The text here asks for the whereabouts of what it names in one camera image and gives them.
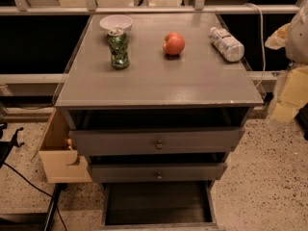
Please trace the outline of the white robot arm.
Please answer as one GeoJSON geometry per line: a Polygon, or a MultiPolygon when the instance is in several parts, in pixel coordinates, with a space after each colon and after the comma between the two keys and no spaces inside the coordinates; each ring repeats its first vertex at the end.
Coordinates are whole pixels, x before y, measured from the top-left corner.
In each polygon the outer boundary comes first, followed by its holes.
{"type": "Polygon", "coordinates": [[[279,75],[269,105],[271,121],[289,123],[308,104],[308,2],[301,5],[290,23],[268,37],[265,46],[274,50],[284,47],[286,57],[295,63],[292,70],[279,75]]]}

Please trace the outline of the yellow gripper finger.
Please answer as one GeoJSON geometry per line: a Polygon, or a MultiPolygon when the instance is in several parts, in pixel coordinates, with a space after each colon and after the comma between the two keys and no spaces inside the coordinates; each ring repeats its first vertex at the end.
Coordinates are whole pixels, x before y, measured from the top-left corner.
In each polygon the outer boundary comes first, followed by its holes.
{"type": "Polygon", "coordinates": [[[269,120],[278,124],[291,122],[299,110],[308,104],[308,65],[298,64],[282,71],[276,81],[269,104],[269,120]]]}

